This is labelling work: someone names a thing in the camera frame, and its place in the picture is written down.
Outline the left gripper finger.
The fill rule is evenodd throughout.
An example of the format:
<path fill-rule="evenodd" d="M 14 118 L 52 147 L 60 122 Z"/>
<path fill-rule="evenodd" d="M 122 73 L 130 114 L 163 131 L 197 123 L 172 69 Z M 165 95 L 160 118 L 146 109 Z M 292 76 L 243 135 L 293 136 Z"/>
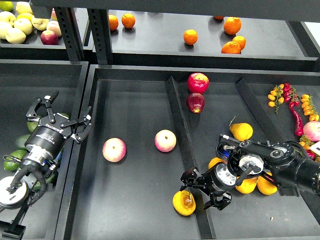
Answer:
<path fill-rule="evenodd" d="M 60 128 L 63 130 L 61 133 L 65 139 L 72 139 L 77 144 L 83 142 L 88 136 L 89 131 L 92 129 L 90 113 L 92 107 L 89 106 L 87 110 L 78 119 L 67 120 L 60 124 Z"/>
<path fill-rule="evenodd" d="M 55 101 L 55 99 L 58 97 L 59 91 L 55 91 L 51 95 L 45 95 L 43 98 L 36 97 L 29 110 L 26 113 L 26 118 L 29 122 L 36 122 L 40 120 L 40 117 L 38 117 L 37 111 L 40 107 L 45 107 L 47 116 L 49 118 L 50 123 L 55 123 L 56 119 L 54 117 L 54 112 L 52 110 L 52 103 Z"/>

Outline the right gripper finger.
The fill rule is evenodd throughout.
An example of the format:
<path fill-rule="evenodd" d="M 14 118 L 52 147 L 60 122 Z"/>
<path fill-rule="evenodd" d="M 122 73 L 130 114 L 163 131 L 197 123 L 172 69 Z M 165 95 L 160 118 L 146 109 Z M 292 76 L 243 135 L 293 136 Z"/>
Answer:
<path fill-rule="evenodd" d="M 210 200 L 204 204 L 203 209 L 207 210 L 210 207 L 217 208 L 219 211 L 227 207 L 232 201 L 232 195 L 223 193 L 222 196 L 217 196 L 214 193 L 209 194 Z"/>
<path fill-rule="evenodd" d="M 201 191 L 205 191 L 207 189 L 205 179 L 196 166 L 186 170 L 182 174 L 180 180 L 183 183 L 179 189 L 180 191 L 185 190 L 187 187 L 199 189 Z"/>

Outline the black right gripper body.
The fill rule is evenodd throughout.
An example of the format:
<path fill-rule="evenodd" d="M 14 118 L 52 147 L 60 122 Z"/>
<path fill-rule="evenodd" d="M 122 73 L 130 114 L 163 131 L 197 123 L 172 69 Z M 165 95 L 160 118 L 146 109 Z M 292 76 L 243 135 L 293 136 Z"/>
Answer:
<path fill-rule="evenodd" d="M 232 199 L 229 193 L 236 185 L 237 177 L 230 173 L 227 166 L 213 166 L 201 174 L 206 189 L 215 197 Z"/>

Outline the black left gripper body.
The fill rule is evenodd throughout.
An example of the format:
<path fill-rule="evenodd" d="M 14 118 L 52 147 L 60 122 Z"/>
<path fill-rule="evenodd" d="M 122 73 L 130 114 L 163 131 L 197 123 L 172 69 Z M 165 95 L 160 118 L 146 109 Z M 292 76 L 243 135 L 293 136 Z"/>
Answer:
<path fill-rule="evenodd" d="M 61 127 L 61 124 L 70 120 L 65 115 L 55 113 L 54 119 L 54 123 L 50 122 L 49 116 L 39 119 L 37 127 L 26 140 L 26 149 L 29 152 L 36 149 L 44 152 L 47 159 L 57 157 L 67 139 L 72 135 L 72 128 Z"/>

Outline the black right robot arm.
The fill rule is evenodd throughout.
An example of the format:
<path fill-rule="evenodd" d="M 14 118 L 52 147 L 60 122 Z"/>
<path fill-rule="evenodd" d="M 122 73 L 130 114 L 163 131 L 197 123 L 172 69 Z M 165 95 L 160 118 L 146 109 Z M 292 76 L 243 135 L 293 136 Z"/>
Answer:
<path fill-rule="evenodd" d="M 263 144 L 221 134 L 216 154 L 225 161 L 205 173 L 199 173 L 194 166 L 180 178 L 181 191 L 194 188 L 209 196 L 205 209 L 223 210 L 231 203 L 230 191 L 255 177 L 276 186 L 281 196 L 297 197 L 300 192 L 320 194 L 320 164 L 311 160 L 297 142 Z"/>

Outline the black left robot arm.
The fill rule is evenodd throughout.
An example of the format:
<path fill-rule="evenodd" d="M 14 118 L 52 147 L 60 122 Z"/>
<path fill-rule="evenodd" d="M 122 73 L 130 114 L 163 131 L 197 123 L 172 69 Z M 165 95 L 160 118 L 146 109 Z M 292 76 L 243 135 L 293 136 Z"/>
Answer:
<path fill-rule="evenodd" d="M 91 107 L 81 117 L 70 119 L 59 112 L 53 112 L 52 103 L 59 94 L 36 98 L 26 118 L 37 124 L 24 143 L 26 153 L 22 158 L 11 154 L 3 156 L 4 161 L 18 164 L 13 176 L 0 181 L 0 209 L 18 209 L 11 222 L 1 221 L 2 240 L 22 239 L 26 227 L 21 224 L 29 207 L 35 204 L 47 191 L 46 180 L 57 172 L 59 157 L 68 139 L 81 144 L 88 136 L 93 124 Z"/>

